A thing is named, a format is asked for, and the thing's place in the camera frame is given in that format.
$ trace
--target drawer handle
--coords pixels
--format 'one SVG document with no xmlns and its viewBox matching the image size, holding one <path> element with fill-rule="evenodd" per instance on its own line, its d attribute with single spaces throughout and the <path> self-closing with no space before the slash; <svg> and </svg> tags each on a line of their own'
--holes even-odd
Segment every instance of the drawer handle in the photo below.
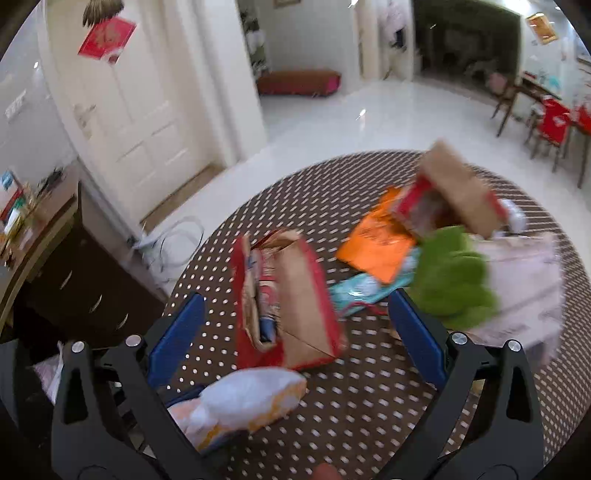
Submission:
<svg viewBox="0 0 591 480">
<path fill-rule="evenodd" d="M 64 287 L 65 287 L 66 285 L 68 285 L 68 282 L 69 282 L 69 281 L 70 281 L 70 279 L 72 278 L 72 273 L 73 273 L 73 270 L 71 270 L 71 271 L 70 271 L 70 273 L 68 274 L 68 276 L 66 277 L 66 279 L 65 279 L 65 280 L 64 280 L 64 281 L 61 283 L 61 285 L 60 285 L 60 290 L 63 290 L 63 289 L 64 289 Z"/>
<path fill-rule="evenodd" d="M 127 323 L 127 319 L 128 318 L 129 318 L 129 313 L 127 315 L 125 315 L 125 318 L 123 319 L 123 322 L 121 322 L 119 325 L 117 325 L 117 328 L 115 330 L 122 329 L 123 326 Z"/>
<path fill-rule="evenodd" d="M 94 306 L 90 309 L 89 313 L 94 313 L 95 310 L 99 307 L 100 303 L 103 301 L 103 296 L 99 297 L 99 301 L 97 301 Z"/>
</svg>

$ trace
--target green cloth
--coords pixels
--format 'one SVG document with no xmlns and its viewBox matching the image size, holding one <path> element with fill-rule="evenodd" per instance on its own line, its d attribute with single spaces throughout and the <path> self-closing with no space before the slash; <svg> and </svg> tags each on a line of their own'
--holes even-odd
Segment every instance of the green cloth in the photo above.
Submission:
<svg viewBox="0 0 591 480">
<path fill-rule="evenodd" d="M 464 227 L 435 231 L 423 243 L 408 294 L 417 307 L 449 330 L 469 330 L 497 313 L 486 259 L 471 249 Z"/>
</svg>

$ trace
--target table leg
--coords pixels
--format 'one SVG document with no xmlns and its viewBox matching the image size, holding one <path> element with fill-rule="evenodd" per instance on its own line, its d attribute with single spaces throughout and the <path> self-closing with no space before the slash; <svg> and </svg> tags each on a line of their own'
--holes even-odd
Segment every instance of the table leg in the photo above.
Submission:
<svg viewBox="0 0 591 480">
<path fill-rule="evenodd" d="M 579 183 L 577 187 L 581 188 L 583 186 L 583 180 L 585 178 L 585 171 L 587 170 L 587 161 L 589 159 L 589 144 L 591 142 L 591 136 L 589 134 L 585 134 L 585 147 L 583 149 L 583 165 L 581 166 L 581 175 L 579 177 Z"/>
<path fill-rule="evenodd" d="M 517 92 L 515 92 L 515 94 L 513 95 L 513 98 L 511 99 L 511 103 L 507 107 L 507 112 L 505 114 L 505 117 L 503 118 L 503 122 L 501 123 L 501 127 L 499 129 L 499 132 L 496 135 L 497 137 L 500 137 L 501 134 L 503 133 L 503 129 L 505 128 L 505 124 L 507 123 L 507 120 L 509 120 L 509 116 L 511 115 L 511 111 L 513 110 L 513 105 L 515 104 L 516 98 L 517 98 Z"/>
<path fill-rule="evenodd" d="M 534 134 L 534 130 L 538 126 L 538 116 L 535 113 L 532 113 L 529 121 L 530 121 L 530 133 L 527 135 L 527 140 L 525 141 L 526 145 L 530 142 L 531 136 Z"/>
<path fill-rule="evenodd" d="M 533 160 L 534 157 L 538 154 L 538 150 L 540 149 L 540 144 L 542 143 L 542 137 L 538 136 L 538 138 L 535 139 L 535 145 L 534 145 L 534 149 L 531 151 L 531 159 Z"/>
<path fill-rule="evenodd" d="M 558 162 L 560 161 L 560 145 L 556 147 L 556 158 L 554 159 L 554 167 L 552 167 L 552 173 L 556 173 L 558 168 Z"/>
<path fill-rule="evenodd" d="M 566 141 L 564 142 L 564 148 L 562 150 L 562 158 L 566 158 L 569 156 L 569 148 L 570 148 L 570 139 L 573 136 L 573 126 L 569 125 L 566 131 Z"/>
</svg>

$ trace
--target finger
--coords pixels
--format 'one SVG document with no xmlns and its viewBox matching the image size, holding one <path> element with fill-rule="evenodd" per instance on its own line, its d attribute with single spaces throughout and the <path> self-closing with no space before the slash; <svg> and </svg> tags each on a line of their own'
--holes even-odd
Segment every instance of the finger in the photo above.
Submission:
<svg viewBox="0 0 591 480">
<path fill-rule="evenodd" d="M 316 467 L 310 480 L 343 480 L 343 478 L 334 466 L 323 463 Z"/>
</svg>

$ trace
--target picture frame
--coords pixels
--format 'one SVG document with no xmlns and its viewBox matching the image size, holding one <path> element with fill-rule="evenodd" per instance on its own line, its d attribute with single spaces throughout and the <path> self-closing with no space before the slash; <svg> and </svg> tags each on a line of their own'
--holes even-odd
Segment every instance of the picture frame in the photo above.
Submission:
<svg viewBox="0 0 591 480">
<path fill-rule="evenodd" d="M 542 12 L 527 17 L 525 21 L 534 31 L 542 45 L 547 45 L 554 40 L 558 40 L 558 35 L 550 24 L 550 20 Z"/>
<path fill-rule="evenodd" d="M 273 0 L 275 8 L 288 7 L 289 5 L 300 4 L 301 0 Z"/>
</svg>

